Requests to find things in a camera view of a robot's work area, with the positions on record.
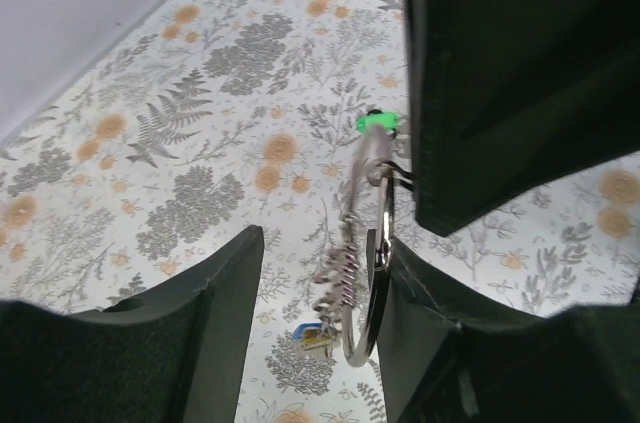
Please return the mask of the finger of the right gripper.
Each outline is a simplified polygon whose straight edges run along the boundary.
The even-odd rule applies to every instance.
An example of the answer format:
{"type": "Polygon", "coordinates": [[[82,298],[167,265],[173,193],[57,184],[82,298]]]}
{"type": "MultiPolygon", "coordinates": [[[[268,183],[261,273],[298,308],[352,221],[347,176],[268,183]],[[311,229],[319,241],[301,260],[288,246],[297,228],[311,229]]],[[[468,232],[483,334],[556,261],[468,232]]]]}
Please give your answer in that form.
{"type": "Polygon", "coordinates": [[[417,223],[447,236],[639,148],[639,0],[405,0],[417,223]]]}

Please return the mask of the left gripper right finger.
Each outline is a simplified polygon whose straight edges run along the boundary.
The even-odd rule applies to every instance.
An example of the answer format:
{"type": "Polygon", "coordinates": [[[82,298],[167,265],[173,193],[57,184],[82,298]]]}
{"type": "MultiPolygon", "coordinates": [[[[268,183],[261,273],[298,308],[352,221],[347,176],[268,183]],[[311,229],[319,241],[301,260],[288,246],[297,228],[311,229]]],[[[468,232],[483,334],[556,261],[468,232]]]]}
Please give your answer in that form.
{"type": "Polygon", "coordinates": [[[377,339],[391,422],[635,422],[639,305],[540,318],[396,242],[377,339]]]}

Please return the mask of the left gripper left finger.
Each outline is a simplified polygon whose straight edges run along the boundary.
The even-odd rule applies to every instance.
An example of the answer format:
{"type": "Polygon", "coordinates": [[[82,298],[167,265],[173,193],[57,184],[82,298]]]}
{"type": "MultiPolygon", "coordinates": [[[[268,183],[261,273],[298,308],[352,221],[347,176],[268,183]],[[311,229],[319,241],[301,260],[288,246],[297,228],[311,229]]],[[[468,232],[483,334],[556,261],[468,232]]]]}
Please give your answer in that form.
{"type": "Polygon", "coordinates": [[[230,422],[264,254],[249,226],[175,277],[102,311],[1,305],[5,422],[230,422]]]}

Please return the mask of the key with blue tag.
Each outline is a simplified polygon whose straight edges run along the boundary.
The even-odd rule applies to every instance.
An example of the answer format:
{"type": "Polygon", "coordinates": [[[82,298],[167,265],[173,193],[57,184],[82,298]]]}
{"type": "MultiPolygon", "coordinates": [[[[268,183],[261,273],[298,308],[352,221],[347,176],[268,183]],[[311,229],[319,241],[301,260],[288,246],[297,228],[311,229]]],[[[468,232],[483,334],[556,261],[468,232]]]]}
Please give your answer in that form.
{"type": "Polygon", "coordinates": [[[315,338],[322,332],[321,323],[302,323],[298,325],[292,333],[292,339],[301,341],[308,338],[315,338]]]}

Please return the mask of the large metal keyring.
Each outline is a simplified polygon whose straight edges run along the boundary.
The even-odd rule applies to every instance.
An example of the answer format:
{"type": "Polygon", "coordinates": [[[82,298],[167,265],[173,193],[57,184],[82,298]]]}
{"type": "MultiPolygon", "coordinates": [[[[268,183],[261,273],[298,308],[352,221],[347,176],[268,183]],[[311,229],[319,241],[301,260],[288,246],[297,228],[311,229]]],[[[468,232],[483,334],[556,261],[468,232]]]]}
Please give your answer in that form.
{"type": "Polygon", "coordinates": [[[391,131],[376,125],[362,135],[354,157],[340,216],[341,242],[329,251],[326,262],[313,277],[316,284],[325,287],[324,293],[313,303],[322,333],[341,343],[346,362],[353,368],[367,362],[381,329],[394,253],[398,186],[411,190],[412,174],[392,159],[391,131]],[[362,223],[356,214],[363,183],[378,190],[376,227],[365,247],[359,245],[362,223]],[[354,311],[363,271],[367,273],[369,299],[364,324],[356,333],[354,311]]]}

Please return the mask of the key with yellow tag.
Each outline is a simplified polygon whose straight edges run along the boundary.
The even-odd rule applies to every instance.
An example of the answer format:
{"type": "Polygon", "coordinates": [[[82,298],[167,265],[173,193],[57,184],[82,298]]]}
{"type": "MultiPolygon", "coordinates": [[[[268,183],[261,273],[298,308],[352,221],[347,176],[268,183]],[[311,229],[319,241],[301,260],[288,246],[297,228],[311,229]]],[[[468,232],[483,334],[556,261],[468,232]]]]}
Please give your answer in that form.
{"type": "Polygon", "coordinates": [[[332,356],[335,339],[327,333],[307,333],[300,346],[304,352],[310,352],[318,357],[329,358],[332,356]]]}

